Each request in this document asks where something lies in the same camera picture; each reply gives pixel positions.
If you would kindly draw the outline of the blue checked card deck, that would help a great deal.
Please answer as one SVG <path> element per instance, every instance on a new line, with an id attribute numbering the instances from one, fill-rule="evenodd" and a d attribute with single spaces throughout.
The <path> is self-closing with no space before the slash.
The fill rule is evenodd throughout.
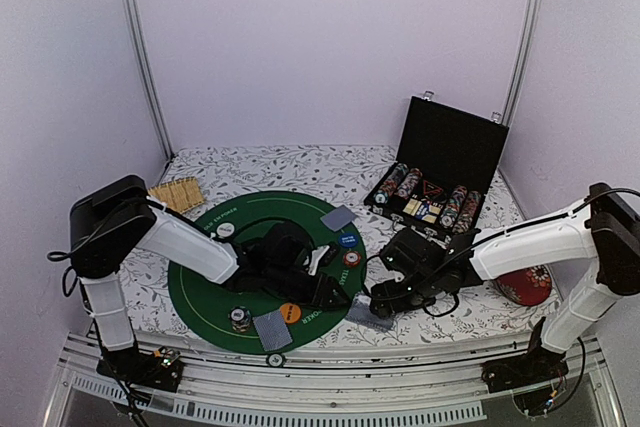
<path id="1" fill-rule="evenodd" d="M 393 327 L 392 318 L 380 318 L 370 311 L 368 297 L 356 295 L 345 319 L 354 324 L 368 327 L 377 331 L 389 331 Z"/>

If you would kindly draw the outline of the small chip stack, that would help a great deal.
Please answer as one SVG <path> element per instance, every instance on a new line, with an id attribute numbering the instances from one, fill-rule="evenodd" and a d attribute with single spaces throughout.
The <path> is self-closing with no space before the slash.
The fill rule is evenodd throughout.
<path id="1" fill-rule="evenodd" d="M 362 256 L 358 251 L 349 250 L 343 256 L 343 263 L 349 268 L 357 267 L 362 260 Z"/>

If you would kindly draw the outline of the orange big blind button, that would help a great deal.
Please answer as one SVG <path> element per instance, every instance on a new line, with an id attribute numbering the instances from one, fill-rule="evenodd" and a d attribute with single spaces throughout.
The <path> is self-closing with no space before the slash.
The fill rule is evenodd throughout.
<path id="1" fill-rule="evenodd" d="M 302 317 L 301 307 L 290 302 L 282 304 L 279 307 L 279 312 L 281 313 L 285 323 L 288 325 L 299 322 Z"/>

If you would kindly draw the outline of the blue small blind button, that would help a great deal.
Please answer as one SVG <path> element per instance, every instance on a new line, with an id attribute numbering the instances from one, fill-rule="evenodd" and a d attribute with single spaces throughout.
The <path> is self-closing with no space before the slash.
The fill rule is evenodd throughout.
<path id="1" fill-rule="evenodd" d="M 358 245 L 359 236 L 351 232 L 342 233 L 338 238 L 338 243 L 343 248 L 351 249 Z"/>

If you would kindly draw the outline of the dealt cards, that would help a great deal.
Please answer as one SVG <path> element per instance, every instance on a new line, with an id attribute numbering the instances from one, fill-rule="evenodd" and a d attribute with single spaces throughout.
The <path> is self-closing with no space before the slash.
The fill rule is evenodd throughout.
<path id="1" fill-rule="evenodd" d="M 352 223 L 357 215 L 347 206 L 341 205 L 334 208 L 320 218 L 322 224 L 333 232 L 338 232 Z"/>
<path id="2" fill-rule="evenodd" d="M 289 327 L 279 310 L 254 317 L 253 325 L 265 352 L 287 351 L 294 343 Z"/>

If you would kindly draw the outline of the white dealer button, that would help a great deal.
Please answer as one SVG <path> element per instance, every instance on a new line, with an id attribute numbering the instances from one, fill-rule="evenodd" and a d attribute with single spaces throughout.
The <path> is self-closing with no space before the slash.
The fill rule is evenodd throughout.
<path id="1" fill-rule="evenodd" d="M 217 225 L 216 236 L 220 238 L 228 238 L 234 234 L 235 230 L 236 228 L 233 223 L 223 222 Z"/>

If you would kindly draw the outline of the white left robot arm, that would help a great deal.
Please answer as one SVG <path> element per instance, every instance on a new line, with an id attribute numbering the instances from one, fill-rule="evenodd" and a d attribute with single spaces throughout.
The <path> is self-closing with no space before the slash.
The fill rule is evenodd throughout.
<path id="1" fill-rule="evenodd" d="M 326 203 L 259 192 L 222 203 L 197 220 L 123 177 L 70 211 L 72 269 L 111 366 L 128 381 L 148 373 L 138 351 L 126 266 L 136 256 L 165 268 L 178 323 L 222 349 L 248 354 L 305 345 L 335 326 L 355 292 Z"/>

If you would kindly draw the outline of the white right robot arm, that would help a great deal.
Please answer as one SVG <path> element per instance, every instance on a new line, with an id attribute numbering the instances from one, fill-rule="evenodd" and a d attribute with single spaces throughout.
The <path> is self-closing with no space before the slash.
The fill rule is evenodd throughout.
<path id="1" fill-rule="evenodd" d="M 578 338 L 620 299 L 639 292 L 637 190 L 590 186 L 553 213 L 498 229 L 474 228 L 439 245 L 412 228 L 396 233 L 377 255 L 400 279 L 367 289 L 371 312 L 386 318 L 425 310 L 439 294 L 493 281 L 531 267 L 584 266 L 559 307 L 533 327 L 524 353 L 488 361 L 482 379 L 492 392 L 567 374 L 565 357 Z"/>

